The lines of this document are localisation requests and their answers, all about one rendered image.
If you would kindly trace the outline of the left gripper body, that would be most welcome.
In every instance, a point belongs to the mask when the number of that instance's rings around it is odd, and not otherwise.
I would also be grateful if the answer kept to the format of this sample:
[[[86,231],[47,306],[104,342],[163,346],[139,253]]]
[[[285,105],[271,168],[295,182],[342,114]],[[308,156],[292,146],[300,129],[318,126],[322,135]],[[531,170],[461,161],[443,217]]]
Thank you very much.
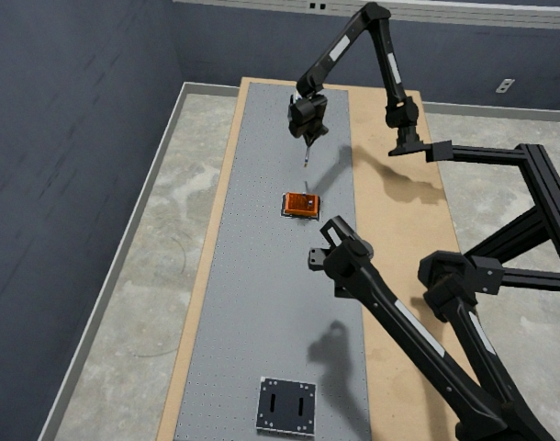
[[[334,296],[338,298],[348,298],[352,299],[351,296],[343,286],[338,286],[337,283],[334,281]]]

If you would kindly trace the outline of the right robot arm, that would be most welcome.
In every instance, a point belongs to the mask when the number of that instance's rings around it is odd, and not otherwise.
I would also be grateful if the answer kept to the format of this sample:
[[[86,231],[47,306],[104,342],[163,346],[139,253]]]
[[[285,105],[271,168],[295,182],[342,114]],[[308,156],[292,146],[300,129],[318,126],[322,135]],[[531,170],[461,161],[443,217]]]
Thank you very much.
[[[289,121],[288,129],[292,136],[298,139],[307,129],[312,134],[319,131],[322,119],[314,119],[314,117],[324,116],[328,98],[318,92],[324,89],[323,83],[326,77],[343,54],[364,30],[368,30],[375,46],[386,89],[386,124],[390,129],[399,129],[395,149],[422,144],[424,141],[420,141],[420,134],[416,130],[419,108],[413,101],[413,97],[405,93],[390,38],[388,20],[391,17],[390,10],[379,6],[377,2],[368,2],[358,12],[354,14],[357,14],[355,17],[352,16],[318,61],[314,62],[297,81],[297,92],[304,99],[301,98],[290,106],[292,120]],[[379,22],[376,22],[377,20]],[[370,21],[371,23],[368,24]],[[398,102],[403,102],[403,105],[398,107]]]

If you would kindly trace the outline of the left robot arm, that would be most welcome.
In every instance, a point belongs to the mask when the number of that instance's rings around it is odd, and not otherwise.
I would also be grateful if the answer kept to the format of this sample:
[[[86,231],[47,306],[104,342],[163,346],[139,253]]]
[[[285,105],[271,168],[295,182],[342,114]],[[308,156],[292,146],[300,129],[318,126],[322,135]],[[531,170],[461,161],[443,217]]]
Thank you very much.
[[[556,441],[523,399],[481,328],[476,294],[464,280],[464,260],[434,257],[422,296],[439,321],[451,324],[481,387],[389,288],[371,263],[375,251],[368,241],[340,215],[319,231],[330,249],[310,247],[308,269],[324,270],[371,312],[452,408],[460,420],[454,428],[458,441]]]

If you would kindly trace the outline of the orange grid rack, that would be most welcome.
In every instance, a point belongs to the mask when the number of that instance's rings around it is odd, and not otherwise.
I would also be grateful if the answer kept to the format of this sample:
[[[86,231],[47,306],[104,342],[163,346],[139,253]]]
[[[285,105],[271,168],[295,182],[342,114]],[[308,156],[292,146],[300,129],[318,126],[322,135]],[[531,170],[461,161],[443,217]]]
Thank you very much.
[[[302,195],[303,194],[287,192],[285,213],[304,215],[304,216],[316,216],[317,206],[318,206],[318,196],[306,194],[305,197],[302,197]],[[311,206],[308,205],[308,202],[310,200],[312,201]]]

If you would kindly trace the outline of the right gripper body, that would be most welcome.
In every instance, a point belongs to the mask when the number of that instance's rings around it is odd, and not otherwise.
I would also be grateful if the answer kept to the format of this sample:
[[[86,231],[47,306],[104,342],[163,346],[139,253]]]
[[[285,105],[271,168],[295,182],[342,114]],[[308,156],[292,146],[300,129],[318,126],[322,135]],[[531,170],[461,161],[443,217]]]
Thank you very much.
[[[318,117],[315,117],[314,119],[322,119],[322,121],[323,121],[323,118],[324,118],[324,116],[319,117],[319,118],[318,118]],[[325,125],[323,125],[322,122],[321,122],[319,131],[317,131],[317,132],[315,132],[315,133],[312,134],[311,132],[309,133],[308,130],[306,130],[304,133],[305,133],[309,138],[313,138],[313,137],[315,136],[315,139],[318,139],[322,134],[323,134],[322,136],[324,136],[324,135],[326,135],[328,132],[329,132],[329,129],[328,129]]]

